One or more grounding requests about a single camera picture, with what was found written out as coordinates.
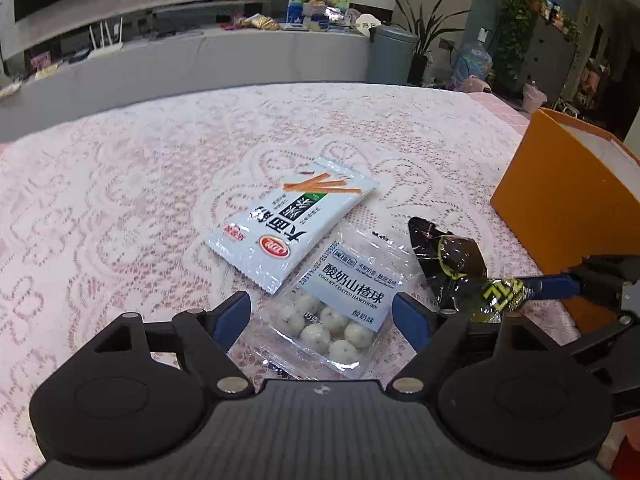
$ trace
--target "black candy wrapper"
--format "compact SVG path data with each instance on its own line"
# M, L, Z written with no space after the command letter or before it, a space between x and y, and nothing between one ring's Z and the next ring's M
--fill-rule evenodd
M533 297L521 280L488 279L475 240L440 231L423 218L409 220L415 256L445 313L465 312L472 321L500 323L502 314Z

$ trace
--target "gray trash bin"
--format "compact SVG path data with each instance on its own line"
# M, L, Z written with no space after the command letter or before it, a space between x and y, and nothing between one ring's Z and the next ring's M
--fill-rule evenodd
M401 28L380 25L371 29L367 83L406 85L418 37Z

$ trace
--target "snack packaging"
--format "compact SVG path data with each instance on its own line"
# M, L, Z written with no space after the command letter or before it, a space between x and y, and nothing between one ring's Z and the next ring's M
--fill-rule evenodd
M269 16L254 14L248 18L240 18L238 20L239 27L253 27L260 30L280 30L280 25L273 21Z
M273 294L309 251L377 183L319 157L254 207L232 216L206 243Z
M441 312L465 312L472 321L500 323L502 314L519 309L534 291L522 280L488 279L478 244L433 222L409 220L415 256Z
M415 267L385 237L342 222L297 280L261 311L258 354L300 379L357 379L392 326Z

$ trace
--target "table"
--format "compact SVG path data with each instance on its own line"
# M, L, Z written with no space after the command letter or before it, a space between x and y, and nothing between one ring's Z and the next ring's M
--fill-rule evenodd
M380 182L351 213L356 224L405 232L422 216L475 238L492 276L539 273L489 204L522 137L497 117L513 118L496 101L363 84L247 87L112 110L5 147L0 478L42 462L31 395L119 314L169 320L236 290L249 292L254 310L267 304L204 238L316 156ZM562 344L577 336L559 303L530 303L526 313ZM385 345L367 377L386 384L414 352L396 329ZM274 376L249 336L230 355L256 383Z

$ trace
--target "power outlet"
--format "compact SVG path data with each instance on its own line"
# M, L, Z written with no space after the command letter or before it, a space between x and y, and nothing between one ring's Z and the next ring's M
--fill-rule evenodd
M439 47L444 50L455 50L456 42L453 40L447 40L446 38L440 38Z

